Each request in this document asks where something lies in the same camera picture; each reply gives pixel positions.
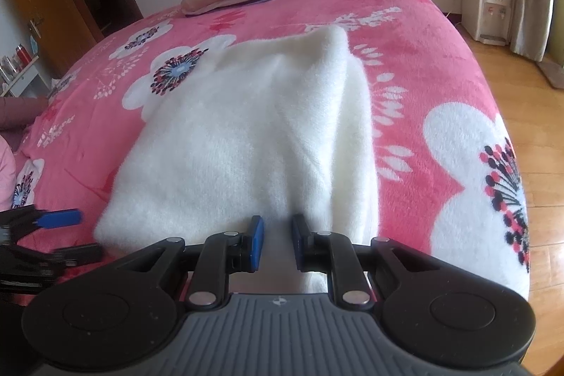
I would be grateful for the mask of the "white fleece garment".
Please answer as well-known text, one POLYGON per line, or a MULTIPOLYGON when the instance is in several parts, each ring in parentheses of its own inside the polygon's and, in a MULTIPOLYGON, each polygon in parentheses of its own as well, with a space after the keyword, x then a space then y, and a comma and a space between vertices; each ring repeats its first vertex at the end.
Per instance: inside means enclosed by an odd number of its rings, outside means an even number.
POLYGON ((319 293, 295 267, 290 219, 366 244, 379 227, 371 101, 346 31, 209 51, 149 116, 116 175, 94 237, 116 255, 169 237, 200 244, 263 218, 241 293, 319 293))

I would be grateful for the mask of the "person in maroon jacket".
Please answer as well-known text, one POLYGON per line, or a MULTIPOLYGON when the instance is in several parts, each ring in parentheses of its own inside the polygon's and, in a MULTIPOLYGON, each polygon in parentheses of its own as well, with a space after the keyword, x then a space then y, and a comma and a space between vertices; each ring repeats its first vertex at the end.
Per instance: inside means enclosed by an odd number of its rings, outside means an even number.
POLYGON ((16 183, 16 160, 24 130, 47 109, 46 97, 1 97, 1 210, 12 207, 16 183))

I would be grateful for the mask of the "pink floral bed blanket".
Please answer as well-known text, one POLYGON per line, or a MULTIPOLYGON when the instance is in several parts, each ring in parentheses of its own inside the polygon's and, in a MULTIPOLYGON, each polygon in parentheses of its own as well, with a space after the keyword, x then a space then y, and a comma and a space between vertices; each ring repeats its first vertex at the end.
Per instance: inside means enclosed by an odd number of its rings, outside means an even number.
POLYGON ((158 106, 155 72, 200 50, 342 27, 370 85, 380 233, 529 293, 527 207, 513 146, 464 38, 431 0, 271 0, 187 17, 177 7, 81 57, 15 155, 16 206, 78 208, 78 226, 25 247, 89 244, 118 166, 158 106))

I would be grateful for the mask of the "white shelf with bottles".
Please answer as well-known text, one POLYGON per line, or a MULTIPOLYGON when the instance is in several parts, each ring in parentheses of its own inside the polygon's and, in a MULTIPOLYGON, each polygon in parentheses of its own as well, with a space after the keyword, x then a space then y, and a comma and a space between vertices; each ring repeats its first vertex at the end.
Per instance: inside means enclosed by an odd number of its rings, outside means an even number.
POLYGON ((18 45, 12 56, 1 57, 1 96, 41 97, 51 90, 51 77, 38 68, 37 55, 18 45))

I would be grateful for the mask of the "white water dispenser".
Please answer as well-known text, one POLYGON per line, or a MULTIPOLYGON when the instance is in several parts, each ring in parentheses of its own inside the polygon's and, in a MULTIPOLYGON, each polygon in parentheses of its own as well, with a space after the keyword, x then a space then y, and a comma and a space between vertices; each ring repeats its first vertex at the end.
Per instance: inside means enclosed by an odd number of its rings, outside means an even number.
POLYGON ((476 42, 509 43, 514 0, 462 0, 462 26, 476 42))

